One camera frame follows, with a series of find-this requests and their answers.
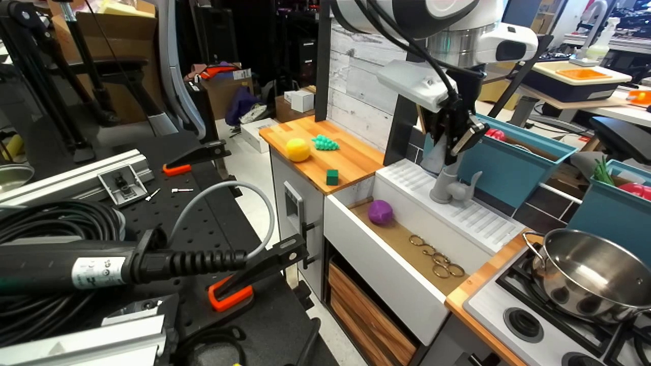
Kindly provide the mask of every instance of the blue bin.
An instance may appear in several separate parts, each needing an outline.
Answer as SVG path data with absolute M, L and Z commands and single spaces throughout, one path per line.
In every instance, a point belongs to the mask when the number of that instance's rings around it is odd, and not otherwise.
M 637 177 L 651 185 L 651 175 L 619 160 L 608 163 L 611 175 Z M 634 196 L 619 187 L 592 180 L 581 204 L 568 222 L 569 228 L 605 235 L 651 266 L 651 201 Z
M 515 123 L 504 123 L 489 115 L 478 115 L 490 127 L 502 129 L 511 141 L 532 146 L 546 155 L 529 153 L 517 143 L 483 137 L 465 153 L 457 177 L 471 180 L 476 171 L 485 171 L 478 189 L 518 209 L 532 190 L 552 177 L 576 148 L 558 139 L 534 133 Z

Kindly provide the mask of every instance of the wooden cabinet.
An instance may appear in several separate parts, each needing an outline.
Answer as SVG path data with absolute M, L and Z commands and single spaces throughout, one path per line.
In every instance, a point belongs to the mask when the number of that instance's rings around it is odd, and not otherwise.
M 370 364 L 410 364 L 417 344 L 340 266 L 330 264 L 328 285 L 330 309 Z

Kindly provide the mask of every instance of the kitchen counter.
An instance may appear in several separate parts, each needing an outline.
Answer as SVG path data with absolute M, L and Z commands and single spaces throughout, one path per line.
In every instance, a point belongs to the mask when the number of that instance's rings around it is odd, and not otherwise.
M 448 309 L 473 330 L 486 345 L 490 345 L 507 364 L 525 361 L 512 353 L 497 336 L 493 336 L 483 322 L 478 322 L 466 309 L 466 301 L 483 288 L 483 285 L 493 278 L 512 256 L 517 256 L 525 245 L 521 235 L 515 235 L 502 249 L 498 249 L 478 272 L 471 274 L 454 293 L 448 295 Z
M 312 115 L 273 123 L 260 129 L 260 135 L 288 159 L 284 141 L 290 137 L 306 137 L 312 143 L 312 137 L 325 133 L 328 137 L 340 143 L 340 151 L 316 151 L 312 148 L 312 159 L 303 163 L 293 163 L 293 166 L 306 175 L 321 193 L 333 193 L 342 187 L 348 187 L 365 177 L 373 175 L 382 166 L 382 153 L 370 143 L 348 133 L 331 122 L 316 122 Z M 340 183 L 325 185 L 328 169 L 337 169 Z

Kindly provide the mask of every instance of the wooden cutting board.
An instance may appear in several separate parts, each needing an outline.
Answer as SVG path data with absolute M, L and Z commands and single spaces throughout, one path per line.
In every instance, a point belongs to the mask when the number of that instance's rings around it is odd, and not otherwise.
M 317 133 L 325 133 L 328 137 L 335 139 L 340 151 L 317 151 L 312 143 L 312 137 L 316 137 Z M 325 195 L 373 175 L 382 166 L 385 159 L 381 151 L 358 139 L 340 126 L 331 122 L 314 122 L 314 115 L 284 123 L 273 123 L 269 127 L 262 127 L 260 135 L 273 151 L 277 151 L 284 159 L 284 141 L 292 137 L 306 137 L 312 143 L 312 159 L 293 163 L 293 166 Z M 337 169 L 337 185 L 325 185 L 328 169 Z

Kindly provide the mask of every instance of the coiled cable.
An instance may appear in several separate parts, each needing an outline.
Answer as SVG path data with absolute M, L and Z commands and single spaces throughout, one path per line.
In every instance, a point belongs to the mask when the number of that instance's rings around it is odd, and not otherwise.
M 271 235 L 273 235 L 273 230 L 274 230 L 274 212 L 273 212 L 273 203 L 271 198 L 265 195 L 262 189 L 259 189 L 257 185 L 250 185 L 250 183 L 245 183 L 245 180 L 222 180 L 222 183 L 216 183 L 216 185 L 210 185 L 207 189 L 200 190 L 186 207 L 184 212 L 179 214 L 173 230 L 171 230 L 171 235 L 170 239 L 173 241 L 182 223 L 187 219 L 190 212 L 210 193 L 218 190 L 218 189 L 226 189 L 226 187 L 247 187 L 250 190 L 255 190 L 262 201 L 265 201 L 265 207 L 267 207 L 267 231 L 265 231 L 265 238 L 262 241 L 247 254 L 247 258 L 255 258 L 257 254 L 260 254 L 267 243 L 271 241 Z
M 0 245 L 35 235 L 76 235 L 79 239 L 125 239 L 125 218 L 113 207 L 58 201 L 25 207 L 0 219 Z M 93 293 L 53 297 L 0 297 L 0 345 L 30 342 L 69 327 Z

